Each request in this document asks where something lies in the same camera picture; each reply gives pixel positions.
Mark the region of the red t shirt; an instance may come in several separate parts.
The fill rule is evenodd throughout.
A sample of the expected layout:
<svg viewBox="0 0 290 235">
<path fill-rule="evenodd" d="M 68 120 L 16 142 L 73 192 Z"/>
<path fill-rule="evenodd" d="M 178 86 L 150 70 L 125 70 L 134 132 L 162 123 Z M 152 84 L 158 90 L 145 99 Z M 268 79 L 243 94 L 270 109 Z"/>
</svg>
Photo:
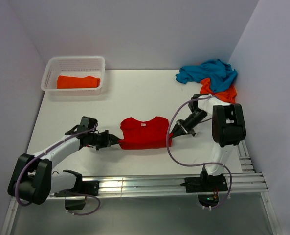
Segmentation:
<svg viewBox="0 0 290 235">
<path fill-rule="evenodd" d="M 168 127 L 169 120 L 164 117 L 156 116 L 149 121 L 129 117 L 120 124 L 123 139 L 119 145 L 123 150 L 165 148 Z"/>
</svg>

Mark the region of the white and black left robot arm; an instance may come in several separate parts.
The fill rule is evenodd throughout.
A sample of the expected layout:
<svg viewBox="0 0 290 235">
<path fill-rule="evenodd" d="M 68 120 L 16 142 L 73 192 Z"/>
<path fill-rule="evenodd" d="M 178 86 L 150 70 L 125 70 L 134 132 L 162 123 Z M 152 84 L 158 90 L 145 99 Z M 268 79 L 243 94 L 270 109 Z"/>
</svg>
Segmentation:
<svg viewBox="0 0 290 235">
<path fill-rule="evenodd" d="M 18 157 L 12 173 L 7 193 L 16 198 L 22 206 L 42 204 L 49 195 L 66 191 L 79 195 L 84 189 L 83 176 L 72 170 L 63 170 L 53 175 L 53 169 L 66 157 L 84 147 L 96 150 L 119 144 L 120 138 L 109 133 L 93 129 L 77 132 L 69 130 L 50 147 L 34 153 L 23 153 Z"/>
</svg>

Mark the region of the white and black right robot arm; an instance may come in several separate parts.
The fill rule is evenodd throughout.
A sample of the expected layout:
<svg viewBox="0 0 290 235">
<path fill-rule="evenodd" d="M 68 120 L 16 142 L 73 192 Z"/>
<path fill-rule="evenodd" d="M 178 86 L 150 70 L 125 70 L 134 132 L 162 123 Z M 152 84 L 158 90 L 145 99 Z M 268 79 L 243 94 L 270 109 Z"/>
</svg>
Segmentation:
<svg viewBox="0 0 290 235">
<path fill-rule="evenodd" d="M 185 120 L 178 120 L 171 129 L 171 125 L 184 106 L 188 106 L 191 114 Z M 170 152 L 169 142 L 175 137 L 192 135 L 194 128 L 207 116 L 212 117 L 211 133 L 214 141 L 209 162 L 200 164 L 184 164 L 176 160 Z M 203 166 L 206 175 L 200 178 L 200 186 L 206 191 L 212 190 L 216 184 L 215 176 L 230 172 L 226 163 L 234 147 L 246 137 L 243 109 L 239 103 L 223 102 L 211 94 L 195 94 L 189 101 L 183 103 L 171 118 L 166 134 L 166 148 L 171 159 L 178 165 L 185 167 Z"/>
</svg>

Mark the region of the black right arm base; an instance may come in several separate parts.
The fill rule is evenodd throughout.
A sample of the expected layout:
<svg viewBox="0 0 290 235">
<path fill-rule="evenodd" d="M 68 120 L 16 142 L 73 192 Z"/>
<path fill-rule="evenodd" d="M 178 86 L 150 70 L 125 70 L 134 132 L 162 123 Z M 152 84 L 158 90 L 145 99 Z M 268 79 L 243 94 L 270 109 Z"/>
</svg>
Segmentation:
<svg viewBox="0 0 290 235">
<path fill-rule="evenodd" d="M 198 177 L 186 177 L 180 184 L 185 187 L 186 193 L 205 193 L 198 195 L 198 201 L 202 206 L 214 207 L 219 203 L 219 192 L 227 192 L 228 186 L 223 174 L 213 176 L 203 170 Z"/>
</svg>

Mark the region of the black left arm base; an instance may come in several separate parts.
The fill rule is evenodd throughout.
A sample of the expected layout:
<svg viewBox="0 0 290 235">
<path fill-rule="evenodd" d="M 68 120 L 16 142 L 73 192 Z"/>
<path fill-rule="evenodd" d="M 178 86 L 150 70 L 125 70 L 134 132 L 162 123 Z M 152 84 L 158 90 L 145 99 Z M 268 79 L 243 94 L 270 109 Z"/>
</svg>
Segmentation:
<svg viewBox="0 0 290 235">
<path fill-rule="evenodd" d="M 55 197 L 79 197 L 84 199 L 65 199 L 65 209 L 68 211 L 81 211 L 84 209 L 88 198 L 94 198 L 97 201 L 97 207 L 94 212 L 100 208 L 101 202 L 98 196 L 99 181 L 83 181 L 77 189 L 66 189 L 54 193 Z"/>
</svg>

